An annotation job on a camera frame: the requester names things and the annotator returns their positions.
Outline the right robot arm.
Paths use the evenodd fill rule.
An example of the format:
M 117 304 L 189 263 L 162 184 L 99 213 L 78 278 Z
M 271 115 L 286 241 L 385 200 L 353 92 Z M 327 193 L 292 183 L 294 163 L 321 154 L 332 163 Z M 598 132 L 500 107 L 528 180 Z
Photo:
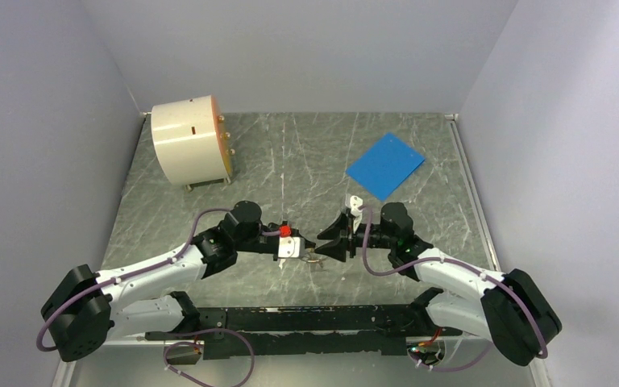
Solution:
M 411 324 L 429 335 L 455 328 L 494 345 L 520 366 L 548 356 L 548 343 L 563 329 L 558 315 L 532 277 L 518 268 L 503 273 L 454 258 L 414 231 L 414 221 L 401 202 L 389 202 L 373 221 L 370 207 L 346 206 L 321 230 L 316 253 L 345 261 L 357 252 L 375 277 L 400 274 L 431 285 Z

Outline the large metal keyring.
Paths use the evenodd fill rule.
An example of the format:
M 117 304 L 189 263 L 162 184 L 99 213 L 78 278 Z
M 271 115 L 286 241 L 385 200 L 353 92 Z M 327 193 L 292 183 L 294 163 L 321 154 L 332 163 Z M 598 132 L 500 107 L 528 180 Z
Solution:
M 307 263 L 312 270 L 320 270 L 324 268 L 326 258 L 312 253 L 302 257 L 301 261 Z

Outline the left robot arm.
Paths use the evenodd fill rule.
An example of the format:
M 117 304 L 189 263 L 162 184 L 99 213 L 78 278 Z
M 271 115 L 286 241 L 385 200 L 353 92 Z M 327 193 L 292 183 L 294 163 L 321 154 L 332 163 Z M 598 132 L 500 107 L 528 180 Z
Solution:
M 233 266 L 241 252 L 299 259 L 316 247 L 288 223 L 263 224 L 255 202 L 219 209 L 222 220 L 198 231 L 210 212 L 196 216 L 184 243 L 158 256 L 107 270 L 93 271 L 87 264 L 70 269 L 40 310 L 44 324 L 35 339 L 37 349 L 72 362 L 109 338 L 148 332 L 179 339 L 198 335 L 196 306 L 188 295 L 169 293 L 169 288 L 212 277 Z

